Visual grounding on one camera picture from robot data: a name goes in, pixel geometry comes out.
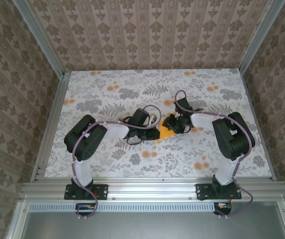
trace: floral patterned surface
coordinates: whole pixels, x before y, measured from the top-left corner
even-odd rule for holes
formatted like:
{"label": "floral patterned surface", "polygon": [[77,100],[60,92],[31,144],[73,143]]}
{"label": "floral patterned surface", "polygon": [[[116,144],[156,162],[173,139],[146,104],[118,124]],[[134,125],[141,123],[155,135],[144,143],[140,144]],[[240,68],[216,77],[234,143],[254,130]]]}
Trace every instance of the floral patterned surface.
{"label": "floral patterned surface", "polygon": [[[84,115],[117,120],[131,116],[139,107],[154,104],[165,117],[174,112],[174,94],[180,89],[187,92],[194,109],[224,114],[239,111],[256,146],[238,175],[271,175],[238,70],[197,69],[73,72],[46,176],[72,176],[72,157],[63,139]],[[157,113],[153,108],[147,110]],[[214,133],[193,128],[188,134],[135,146],[124,139],[105,139],[91,158],[91,171],[93,177],[204,177],[215,173],[222,157]]]}

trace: table surface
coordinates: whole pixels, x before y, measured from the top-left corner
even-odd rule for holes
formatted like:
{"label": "table surface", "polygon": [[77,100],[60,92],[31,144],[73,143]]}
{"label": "table surface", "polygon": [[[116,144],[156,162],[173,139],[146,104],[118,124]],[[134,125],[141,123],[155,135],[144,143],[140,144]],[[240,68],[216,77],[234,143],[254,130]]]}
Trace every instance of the table surface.
{"label": "table surface", "polygon": [[[256,140],[237,176],[271,177],[259,132],[238,69],[126,70],[72,72],[59,118],[46,177],[71,177],[65,135],[84,116],[117,120],[154,104],[162,117],[173,113],[174,95],[185,90],[190,105],[209,112],[238,111]],[[153,108],[148,112],[156,114]],[[222,154],[214,132],[194,128],[158,142],[128,145],[104,139],[91,157],[93,177],[211,177]]]}

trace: gray leaf pattern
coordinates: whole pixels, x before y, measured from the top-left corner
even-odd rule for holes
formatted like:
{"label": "gray leaf pattern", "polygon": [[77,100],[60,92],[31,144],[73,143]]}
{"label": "gray leaf pattern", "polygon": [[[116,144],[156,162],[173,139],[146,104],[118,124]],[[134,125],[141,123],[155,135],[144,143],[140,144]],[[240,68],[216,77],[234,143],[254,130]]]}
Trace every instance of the gray leaf pattern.
{"label": "gray leaf pattern", "polygon": [[[154,104],[162,117],[173,113],[174,95],[185,90],[194,108],[229,114],[238,111],[256,139],[239,176],[270,176],[241,76],[237,69],[127,70],[73,72],[65,95],[46,170],[49,177],[71,177],[71,154],[64,137],[86,114],[96,120],[131,116],[138,107]],[[157,115],[153,108],[146,109]],[[104,139],[91,157],[93,177],[209,177],[222,154],[214,133],[195,127],[188,134],[129,145],[125,139]]]}

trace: beige wallpaper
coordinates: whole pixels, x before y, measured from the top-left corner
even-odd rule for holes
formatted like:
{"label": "beige wallpaper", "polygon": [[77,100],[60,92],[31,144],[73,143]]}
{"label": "beige wallpaper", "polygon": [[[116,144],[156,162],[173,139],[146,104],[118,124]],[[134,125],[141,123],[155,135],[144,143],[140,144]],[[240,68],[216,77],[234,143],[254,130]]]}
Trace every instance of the beige wallpaper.
{"label": "beige wallpaper", "polygon": [[30,180],[57,83],[17,8],[0,0],[0,238]]}
{"label": "beige wallpaper", "polygon": [[244,77],[276,175],[285,180],[285,4]]}
{"label": "beige wallpaper", "polygon": [[27,0],[66,71],[236,68],[270,0]]}

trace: yellow sponge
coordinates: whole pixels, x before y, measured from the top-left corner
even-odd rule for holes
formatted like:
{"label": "yellow sponge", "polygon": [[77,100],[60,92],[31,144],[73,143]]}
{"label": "yellow sponge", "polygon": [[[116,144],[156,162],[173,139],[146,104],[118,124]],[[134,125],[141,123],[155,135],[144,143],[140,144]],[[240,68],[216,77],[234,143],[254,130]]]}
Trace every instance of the yellow sponge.
{"label": "yellow sponge", "polygon": [[161,120],[160,122],[160,126],[158,128],[158,130],[160,131],[160,138],[159,139],[156,139],[154,142],[158,142],[159,140],[161,139],[164,139],[164,138],[169,138],[170,136],[173,136],[175,135],[175,133],[172,131],[172,130],[169,130],[167,127],[164,127],[163,126],[163,121],[169,117],[170,115],[166,115],[166,117],[164,119]]}

